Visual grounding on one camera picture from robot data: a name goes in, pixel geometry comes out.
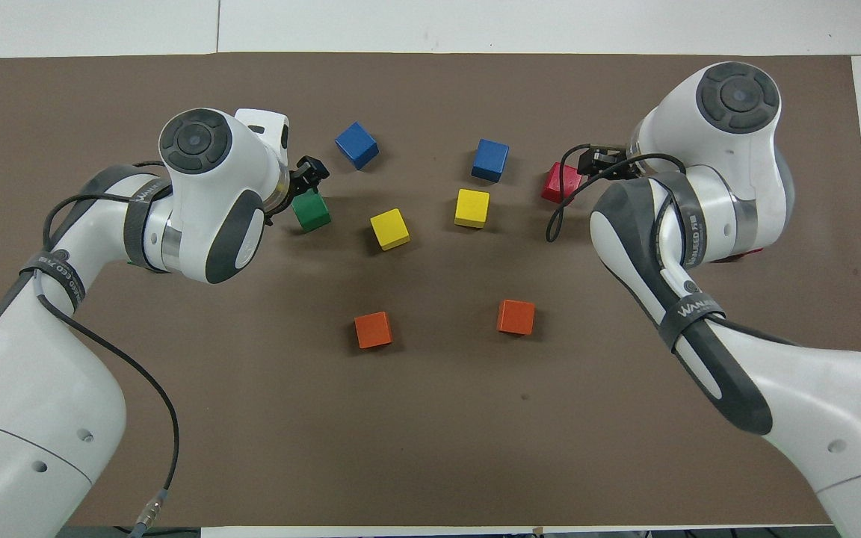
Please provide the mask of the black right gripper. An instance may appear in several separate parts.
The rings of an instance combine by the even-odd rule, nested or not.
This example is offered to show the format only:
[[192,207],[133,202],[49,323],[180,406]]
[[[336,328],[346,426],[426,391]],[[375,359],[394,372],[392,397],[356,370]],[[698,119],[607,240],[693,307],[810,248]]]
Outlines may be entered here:
[[627,180],[632,177],[632,166],[625,164],[604,174],[608,168],[621,164],[626,160],[626,151],[618,147],[601,147],[587,149],[578,157],[577,173],[583,176],[600,175],[605,180]]

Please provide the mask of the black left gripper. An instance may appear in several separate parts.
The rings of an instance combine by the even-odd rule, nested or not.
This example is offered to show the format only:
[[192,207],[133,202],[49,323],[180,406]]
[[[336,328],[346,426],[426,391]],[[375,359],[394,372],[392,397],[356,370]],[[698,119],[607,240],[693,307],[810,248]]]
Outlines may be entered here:
[[321,182],[329,177],[330,171],[321,160],[308,155],[301,157],[297,161],[297,170],[292,170],[289,173],[288,204],[291,204],[294,198],[306,194],[308,191],[318,193]]

